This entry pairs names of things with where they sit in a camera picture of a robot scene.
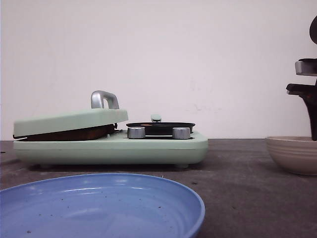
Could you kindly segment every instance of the table surface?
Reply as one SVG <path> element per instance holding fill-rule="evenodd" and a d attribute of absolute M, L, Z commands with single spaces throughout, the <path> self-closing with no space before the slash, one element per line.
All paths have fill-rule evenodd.
<path fill-rule="evenodd" d="M 1 189 L 92 173 L 138 173 L 180 182 L 203 199 L 198 238 L 317 237 L 317 177 L 290 174 L 270 158 L 263 139 L 212 139 L 207 157 L 187 169 L 173 165 L 77 165 L 42 169 L 17 160 L 1 142 Z"/>

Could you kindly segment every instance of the gray table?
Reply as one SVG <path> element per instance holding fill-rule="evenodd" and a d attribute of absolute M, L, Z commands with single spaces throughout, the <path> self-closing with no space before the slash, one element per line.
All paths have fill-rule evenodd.
<path fill-rule="evenodd" d="M 170 165 L 55 166 L 18 161 L 1 142 L 1 189 L 60 176 L 127 172 L 172 179 L 195 190 L 206 206 L 199 238 L 316 238 L 317 177 L 275 165 L 262 139 L 209 140 L 206 159 L 185 170 Z"/>

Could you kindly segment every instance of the silver knob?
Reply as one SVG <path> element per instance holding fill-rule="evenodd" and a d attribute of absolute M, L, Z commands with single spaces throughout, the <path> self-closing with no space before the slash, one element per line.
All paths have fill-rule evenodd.
<path fill-rule="evenodd" d="M 145 138 L 145 127 L 128 127 L 129 139 L 143 139 Z"/>
<path fill-rule="evenodd" d="M 177 140 L 190 139 L 190 128 L 189 127 L 174 127 L 173 139 L 177 139 Z"/>

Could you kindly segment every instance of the blue plate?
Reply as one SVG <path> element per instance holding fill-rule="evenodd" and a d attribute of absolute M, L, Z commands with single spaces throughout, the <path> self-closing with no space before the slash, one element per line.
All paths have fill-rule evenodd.
<path fill-rule="evenodd" d="M 93 174 L 0 192 L 2 238 L 193 238 L 202 199 L 164 178 Z"/>

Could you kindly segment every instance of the beige bowl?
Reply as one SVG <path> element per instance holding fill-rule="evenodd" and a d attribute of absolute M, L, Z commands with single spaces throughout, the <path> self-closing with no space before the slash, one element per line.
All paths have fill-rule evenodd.
<path fill-rule="evenodd" d="M 283 169 L 300 175 L 317 175 L 317 141 L 310 137 L 267 137 L 272 159 Z"/>

